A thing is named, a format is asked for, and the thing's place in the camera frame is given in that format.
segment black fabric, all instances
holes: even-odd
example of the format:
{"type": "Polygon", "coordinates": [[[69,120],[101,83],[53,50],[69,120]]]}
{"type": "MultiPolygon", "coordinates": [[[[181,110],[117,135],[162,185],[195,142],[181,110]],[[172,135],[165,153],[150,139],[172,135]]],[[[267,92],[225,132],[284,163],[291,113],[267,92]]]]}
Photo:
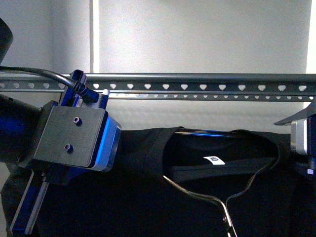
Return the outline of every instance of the black fabric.
{"type": "MultiPolygon", "coordinates": [[[[123,131],[110,172],[82,174],[66,187],[50,185],[37,220],[40,236],[227,236],[215,205],[193,200],[162,179],[164,171],[175,166],[208,165],[200,155],[193,157],[205,149],[208,156],[216,151],[228,161],[246,158],[244,154],[275,161],[245,195],[228,204],[239,237],[315,235],[314,187],[287,167],[288,134],[253,133],[257,140],[250,139],[242,148],[244,141],[191,142],[192,136],[173,136],[176,130],[123,131]]],[[[23,192],[18,183],[27,182],[27,176],[23,171],[11,174],[2,190],[8,221],[19,202],[16,194],[23,192]]],[[[202,178],[181,185],[225,200],[243,190],[250,176],[202,178]]]]}
{"type": "Polygon", "coordinates": [[[274,160],[275,158],[251,158],[228,161],[225,165],[170,166],[165,171],[171,180],[178,183],[225,175],[254,174],[274,160]]]}

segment black cable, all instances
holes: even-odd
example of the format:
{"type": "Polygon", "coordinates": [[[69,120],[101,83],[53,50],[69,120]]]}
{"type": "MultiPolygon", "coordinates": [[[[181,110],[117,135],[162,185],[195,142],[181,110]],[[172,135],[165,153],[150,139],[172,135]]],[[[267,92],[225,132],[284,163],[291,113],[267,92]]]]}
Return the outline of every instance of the black cable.
{"type": "Polygon", "coordinates": [[[40,77],[46,77],[58,81],[69,88],[73,89],[75,93],[82,96],[84,102],[92,102],[95,103],[99,99],[99,94],[93,90],[90,90],[80,81],[73,80],[71,78],[65,77],[61,74],[45,70],[45,69],[37,69],[37,68],[18,68],[18,67],[4,67],[0,66],[0,72],[5,73],[19,73],[19,74],[29,74],[40,77]]]}
{"type": "Polygon", "coordinates": [[[0,71],[5,73],[18,73],[18,74],[29,74],[34,76],[41,76],[56,80],[70,88],[74,88],[76,81],[68,77],[54,73],[45,69],[37,68],[18,68],[18,67],[4,67],[0,66],[0,71]]]}

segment perforated metal rail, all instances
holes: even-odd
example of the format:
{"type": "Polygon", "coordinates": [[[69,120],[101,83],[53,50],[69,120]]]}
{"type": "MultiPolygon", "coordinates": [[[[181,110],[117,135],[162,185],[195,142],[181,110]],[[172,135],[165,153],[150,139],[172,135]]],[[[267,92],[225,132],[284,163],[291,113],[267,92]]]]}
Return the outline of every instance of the perforated metal rail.
{"type": "MultiPolygon", "coordinates": [[[[86,74],[87,86],[112,99],[308,102],[315,74],[86,74]]],[[[0,92],[63,92],[50,79],[0,74],[0,92]]]]}

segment white label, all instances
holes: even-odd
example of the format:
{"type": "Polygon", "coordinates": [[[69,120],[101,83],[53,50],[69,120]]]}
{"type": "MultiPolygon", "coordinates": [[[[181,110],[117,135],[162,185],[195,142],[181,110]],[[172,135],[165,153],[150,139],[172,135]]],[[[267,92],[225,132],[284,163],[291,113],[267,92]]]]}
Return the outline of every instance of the white label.
{"type": "Polygon", "coordinates": [[[308,170],[307,170],[307,173],[314,175],[314,171],[313,171],[312,169],[308,169],[308,170]]]}
{"type": "Polygon", "coordinates": [[[225,164],[218,157],[203,157],[203,158],[209,160],[210,162],[212,162],[213,165],[223,165],[223,164],[225,164]]]}

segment clothing label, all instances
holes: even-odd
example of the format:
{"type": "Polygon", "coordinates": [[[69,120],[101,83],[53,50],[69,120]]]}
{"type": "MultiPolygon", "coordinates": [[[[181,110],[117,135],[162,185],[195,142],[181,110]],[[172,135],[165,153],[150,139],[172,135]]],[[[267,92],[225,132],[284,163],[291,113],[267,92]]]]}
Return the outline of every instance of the clothing label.
{"type": "Polygon", "coordinates": [[[203,158],[209,160],[210,162],[212,162],[213,165],[223,165],[223,164],[225,164],[218,157],[203,157],[203,158]]]}

